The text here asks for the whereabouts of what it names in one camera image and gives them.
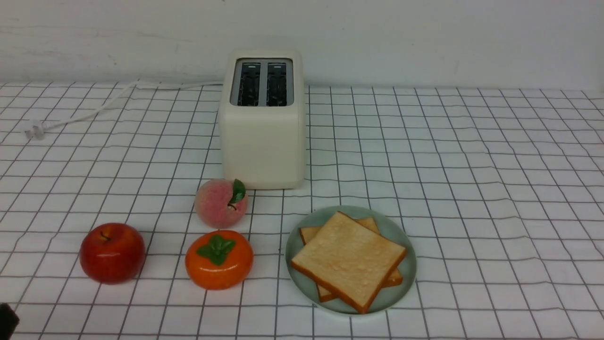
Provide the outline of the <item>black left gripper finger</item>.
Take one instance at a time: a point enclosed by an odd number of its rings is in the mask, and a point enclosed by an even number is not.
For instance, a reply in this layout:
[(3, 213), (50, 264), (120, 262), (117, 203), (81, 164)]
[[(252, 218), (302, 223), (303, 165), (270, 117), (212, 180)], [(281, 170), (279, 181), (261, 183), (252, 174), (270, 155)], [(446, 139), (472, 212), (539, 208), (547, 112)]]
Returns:
[(0, 304), (0, 339), (10, 340), (20, 319), (17, 313), (7, 303)]

